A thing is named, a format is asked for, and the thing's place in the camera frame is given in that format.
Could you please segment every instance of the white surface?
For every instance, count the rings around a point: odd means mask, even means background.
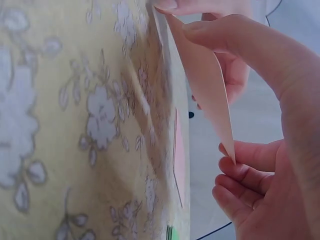
[[[269,16],[271,27],[287,34],[320,54],[320,1],[283,0]],[[183,17],[186,22],[200,19],[200,15]],[[200,238],[227,224],[211,195],[214,178],[220,173],[219,140],[209,121],[196,109],[189,92],[189,109],[195,113],[190,119],[190,184],[191,184],[191,240]],[[277,99],[265,82],[252,71],[242,98],[231,106],[234,138],[248,142],[267,143],[282,137],[281,116]],[[233,226],[214,233],[203,240],[234,240]]]

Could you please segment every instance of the paper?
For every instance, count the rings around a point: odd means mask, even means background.
[[[166,227],[166,240],[179,240],[179,234],[173,226]]]
[[[193,96],[221,139],[232,161],[236,163],[229,105],[224,77],[216,55],[206,47],[186,39],[183,23],[166,15]]]
[[[180,125],[180,117],[177,109],[175,110],[174,125],[173,174],[180,198],[181,207],[183,208],[185,204],[186,156]]]

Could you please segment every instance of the hand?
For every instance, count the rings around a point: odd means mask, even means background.
[[[241,15],[190,23],[184,26],[184,33],[195,44],[242,58],[279,100],[284,140],[271,145],[236,143],[236,161],[247,166],[233,167],[225,158],[220,163],[226,176],[216,179],[213,195],[235,222],[237,236],[250,239],[244,234],[253,232],[253,239],[272,234],[275,237],[269,239],[292,239],[292,234],[307,234],[308,223],[311,235],[320,239],[319,56]],[[248,166],[252,167],[250,171],[255,173],[256,180],[243,182],[239,173]],[[264,179],[254,169],[275,171],[275,176]],[[263,188],[254,188],[257,180],[261,180]],[[262,197],[244,201],[239,199],[241,190],[251,190],[247,192]],[[300,219],[299,226],[295,219]],[[275,223],[284,228],[286,236],[278,232],[282,229],[276,228]]]
[[[219,149],[227,156],[222,145]],[[236,165],[229,157],[220,160],[224,174],[216,177],[212,194],[232,220],[236,239],[310,239],[302,194],[285,141],[236,141],[235,157]]]
[[[188,15],[204,13],[202,20],[213,21],[230,14],[252,15],[250,0],[158,0],[154,5],[164,14]],[[229,103],[233,103],[244,91],[249,75],[249,67],[241,58],[216,53],[221,65]]]

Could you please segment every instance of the finger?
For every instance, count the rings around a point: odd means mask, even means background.
[[[220,208],[237,228],[246,221],[253,211],[251,207],[245,205],[241,200],[221,185],[213,187],[212,195]]]
[[[243,186],[242,184],[223,174],[218,175],[215,178],[214,183],[215,185],[221,185],[222,187],[226,188],[244,204],[253,209],[256,209],[256,207],[264,199],[263,195],[252,191],[251,189]]]
[[[282,144],[283,140],[268,144],[234,141],[235,159],[259,171],[274,172],[277,153]]]
[[[229,66],[224,79],[227,81],[225,83],[225,90],[228,102],[232,104],[245,90],[250,68],[238,57],[234,59]]]
[[[302,73],[292,78],[296,69],[310,69],[310,64],[316,68],[320,62],[302,44],[241,15],[193,22],[183,28],[185,36],[195,44],[241,57],[265,79],[278,99],[300,79]]]
[[[221,18],[230,14],[251,16],[250,0],[157,0],[154,6],[164,14],[213,13]]]
[[[228,177],[262,196],[269,190],[274,176],[238,162],[234,165],[229,157],[223,157],[219,161],[219,168]]]

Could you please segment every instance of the yellow fabric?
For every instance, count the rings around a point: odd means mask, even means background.
[[[0,0],[1,240],[165,239],[167,224],[189,239],[185,76],[156,19],[143,0]]]

